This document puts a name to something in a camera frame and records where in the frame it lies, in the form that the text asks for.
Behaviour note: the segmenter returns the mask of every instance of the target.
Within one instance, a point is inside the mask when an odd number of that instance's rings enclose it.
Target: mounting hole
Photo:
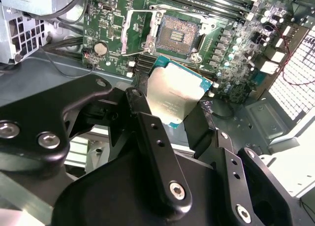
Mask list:
[[[141,93],[138,92],[138,90],[136,90],[136,89],[133,89],[133,90],[132,90],[132,93],[134,93],[134,94],[135,94],[136,96],[138,96],[138,97],[142,96]]]
[[[233,172],[233,175],[234,175],[234,177],[236,177],[237,179],[241,179],[241,177],[240,177],[236,172]]]
[[[153,129],[158,129],[158,127],[157,127],[157,125],[155,125],[155,124],[151,124],[151,127],[153,128]]]
[[[231,159],[231,161],[234,165],[237,165],[237,162],[234,159]]]
[[[161,140],[157,140],[157,145],[159,147],[164,147],[165,146],[165,144]]]

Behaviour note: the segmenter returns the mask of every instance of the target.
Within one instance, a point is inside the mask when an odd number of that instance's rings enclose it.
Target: perforated metal panel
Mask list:
[[[287,81],[304,84],[315,80],[315,27],[310,30],[303,42],[284,68]],[[282,74],[269,90],[279,105],[295,120],[303,112],[315,106],[315,84],[293,86],[284,81]]]
[[[46,43],[45,22],[0,5],[0,63],[16,64]]]

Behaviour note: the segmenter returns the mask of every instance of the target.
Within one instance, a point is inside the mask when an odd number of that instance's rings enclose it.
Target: cpu socket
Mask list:
[[[199,51],[217,20],[169,5],[151,5],[150,33],[141,46],[153,55],[167,55],[184,63],[200,63]]]

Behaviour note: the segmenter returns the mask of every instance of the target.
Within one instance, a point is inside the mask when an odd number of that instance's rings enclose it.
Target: capacitor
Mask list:
[[[278,23],[283,23],[284,22],[284,18],[278,16],[278,15],[272,15],[271,17],[273,20],[276,20]]]
[[[241,44],[242,43],[242,38],[241,37],[236,37],[235,38],[235,42],[237,43],[237,44]]]
[[[230,62],[226,60],[226,61],[223,62],[223,65],[224,65],[224,67],[229,67],[230,66]]]
[[[234,55],[233,55],[232,53],[229,53],[229,54],[227,55],[227,57],[229,58],[229,60],[234,59]]]
[[[264,24],[264,31],[265,32],[273,32],[276,28],[277,28],[277,26],[270,23],[270,22],[267,22]]]
[[[260,21],[260,23],[265,23],[265,22],[268,21],[268,19],[267,19],[266,17],[261,17],[261,18],[259,19],[259,21]]]
[[[252,59],[252,56],[248,53],[245,53],[244,57],[248,60],[251,60]]]
[[[265,16],[265,17],[268,17],[270,15],[270,11],[269,10],[263,10],[262,11],[262,14]]]
[[[238,50],[238,45],[235,45],[235,44],[231,45],[231,49],[234,50],[234,51],[237,51]]]
[[[100,56],[103,56],[107,53],[108,48],[104,42],[98,42],[94,45],[94,51]]]
[[[267,35],[263,35],[261,39],[263,39],[266,42],[270,41],[270,37]]]
[[[264,40],[261,40],[261,41],[259,42],[259,44],[261,44],[263,47],[266,47],[266,46],[267,46],[267,42],[264,41]]]
[[[254,66],[252,66],[251,64],[247,65],[247,67],[249,68],[250,71],[254,71],[255,70]]]

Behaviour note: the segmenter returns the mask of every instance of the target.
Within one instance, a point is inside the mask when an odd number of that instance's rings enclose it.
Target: cable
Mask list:
[[[312,210],[307,204],[305,204],[302,200],[300,200],[300,204],[303,206],[304,210],[306,211],[306,213],[309,215],[309,217],[311,218],[311,220],[313,221],[313,223],[315,224],[315,220],[312,218],[312,216],[309,214],[309,212],[306,210],[305,206],[307,208],[309,208],[311,210],[311,212],[315,215],[314,210]]]
[[[203,109],[206,110],[207,112],[209,112],[210,114],[212,114],[214,117],[217,117],[219,119],[231,119],[234,117],[235,115],[235,111],[233,109],[233,107],[231,106],[231,104],[229,102],[227,102],[227,100],[225,100],[226,104],[227,104],[227,107],[230,109],[231,111],[231,114],[228,115],[228,116],[222,116],[222,115],[219,115],[219,114],[216,114],[215,112],[213,112],[213,110],[211,109],[211,104],[212,104],[212,101],[208,101],[208,100],[200,100],[200,102],[203,103]]]
[[[306,83],[292,83],[292,82],[289,82],[289,81],[285,78],[285,76],[284,76],[284,74],[285,74],[285,72],[284,72],[284,67],[289,63],[289,61],[290,61],[290,59],[292,58],[293,55],[292,55],[292,53],[291,53],[291,51],[290,51],[289,45],[288,45],[288,43],[287,43],[287,41],[286,41],[284,35],[281,33],[281,31],[280,31],[278,28],[276,28],[276,31],[280,34],[280,37],[281,37],[282,40],[284,41],[284,46],[286,47],[286,49],[287,49],[287,51],[288,51],[288,57],[287,57],[286,61],[284,62],[283,66],[282,66],[282,68],[281,68],[281,70],[280,70],[280,72],[282,72],[282,78],[283,78],[283,80],[284,80],[285,82],[287,82],[288,84],[290,84],[291,86],[305,86],[305,85],[308,85],[308,84],[311,84],[311,83],[315,83],[315,80],[314,80],[314,81],[311,81],[311,82],[306,82]]]
[[[79,0],[72,0],[72,1],[71,1],[69,4],[67,4],[65,7],[63,7],[62,9],[60,9],[60,10],[58,10],[57,12],[52,13],[52,14],[39,16],[39,15],[36,15],[36,14],[29,13],[29,15],[30,15],[32,18],[37,19],[37,20],[49,20],[49,19],[58,18],[58,17],[60,17],[61,15],[64,15],[64,14],[66,14],[68,11],[70,11],[70,10],[78,3],[78,1],[79,1]]]
[[[84,2],[84,8],[83,8],[83,11],[82,11],[81,16],[80,16],[77,20],[75,20],[75,21],[73,21],[73,22],[69,22],[69,21],[67,21],[67,20],[65,20],[65,19],[62,19],[62,18],[60,18],[60,17],[57,17],[57,19],[58,19],[60,22],[64,23],[64,24],[68,24],[68,25],[77,24],[77,23],[79,23],[79,22],[81,21],[81,19],[84,17],[84,14],[85,14],[85,12],[87,11],[88,5],[89,5],[89,0],[85,0],[85,2]]]
[[[228,116],[222,116],[222,115],[219,115],[219,114],[216,114],[215,112],[212,112],[212,115],[219,118],[219,119],[231,119],[234,117],[235,115],[235,111],[233,109],[233,107],[231,106],[231,104],[227,101],[225,101],[227,107],[229,108],[229,110],[231,111],[231,114],[228,115]]]
[[[53,20],[46,20],[48,23],[50,23],[51,25],[54,24],[54,21]],[[58,27],[60,28],[65,28],[65,29],[68,29],[74,33],[77,33],[79,35],[83,35],[83,30],[79,29],[79,28],[76,28],[72,25],[68,25],[68,24],[65,24],[65,23],[62,23],[62,22],[58,22]]]
[[[58,41],[58,42],[55,42],[52,44],[47,44],[47,45],[43,46],[43,49],[48,50],[48,49],[67,47],[67,46],[72,46],[74,43],[75,44],[82,44],[83,43],[83,37],[76,37],[76,38]]]
[[[74,53],[74,52],[70,52],[70,51],[56,50],[56,49],[45,50],[45,51],[48,52],[48,53],[51,53],[51,54],[55,54],[55,55],[59,55],[59,56],[67,57],[67,58],[71,58],[71,59],[78,60],[78,61],[82,60],[82,56],[80,54],[77,54],[77,53]]]
[[[87,72],[86,74],[83,75],[79,75],[79,76],[71,76],[71,75],[67,75],[65,73],[63,73],[55,64],[55,62],[51,59],[51,57],[40,47],[39,50],[41,50],[45,56],[47,57],[47,59],[50,61],[50,63],[53,65],[53,67],[57,70],[58,73],[60,73],[62,76],[67,77],[67,78],[80,78],[80,77],[84,77],[86,75],[91,74],[92,72],[94,72],[95,70],[95,65],[93,65],[91,71]]]

